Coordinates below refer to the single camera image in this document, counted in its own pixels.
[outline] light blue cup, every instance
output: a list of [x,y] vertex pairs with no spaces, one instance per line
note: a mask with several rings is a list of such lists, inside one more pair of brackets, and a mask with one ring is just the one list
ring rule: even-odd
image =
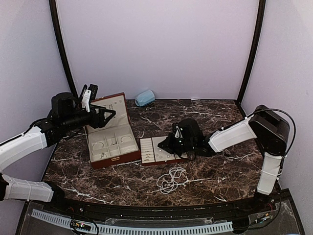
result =
[[140,93],[135,98],[135,104],[139,107],[152,103],[156,99],[155,94],[151,90]]

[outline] marble table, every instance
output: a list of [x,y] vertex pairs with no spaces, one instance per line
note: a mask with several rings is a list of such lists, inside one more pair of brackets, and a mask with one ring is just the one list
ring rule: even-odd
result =
[[[139,108],[127,101],[131,127],[140,138],[167,135],[172,123],[198,121],[205,135],[242,119],[232,100],[157,100]],[[51,157],[44,180],[55,182],[66,198],[123,206],[189,206],[252,197],[263,158],[254,140],[233,146],[214,157],[192,162],[142,166],[140,161],[94,170],[85,134],[61,140]],[[186,170],[180,185],[162,194],[157,179],[173,167]]]

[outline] black metal beam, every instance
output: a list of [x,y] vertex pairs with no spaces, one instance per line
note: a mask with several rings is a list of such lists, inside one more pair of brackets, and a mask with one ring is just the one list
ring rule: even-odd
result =
[[67,54],[65,52],[65,47],[63,44],[63,38],[61,34],[61,28],[60,28],[60,23],[59,23],[59,18],[58,18],[58,11],[57,11],[57,5],[55,0],[49,0],[50,4],[50,12],[51,12],[51,17],[52,17],[52,23],[53,23],[53,28],[54,28],[54,33],[55,33],[55,38],[57,40],[58,48],[59,48],[59,53],[60,57],[62,60],[63,68],[65,75],[67,77],[67,82],[68,86],[70,88],[70,91],[72,94],[78,98],[78,93],[74,84],[74,80],[72,77],[72,74],[70,72],[68,60],[67,60]]
[[261,28],[262,28],[262,23],[263,23],[263,17],[264,17],[264,11],[265,11],[265,3],[266,3],[266,0],[260,0],[259,1],[259,9],[258,9],[258,15],[256,18],[256,24],[255,24],[255,29],[254,29],[254,35],[253,35],[250,55],[248,58],[248,63],[246,65],[246,71],[244,74],[243,82],[241,84],[240,91],[239,91],[239,94],[237,97],[237,101],[239,102],[239,104],[241,104],[243,99],[244,99],[246,88],[248,86],[248,82],[250,79],[256,51],[258,48],[258,44],[259,44],[259,40],[260,40],[260,34],[261,34]]

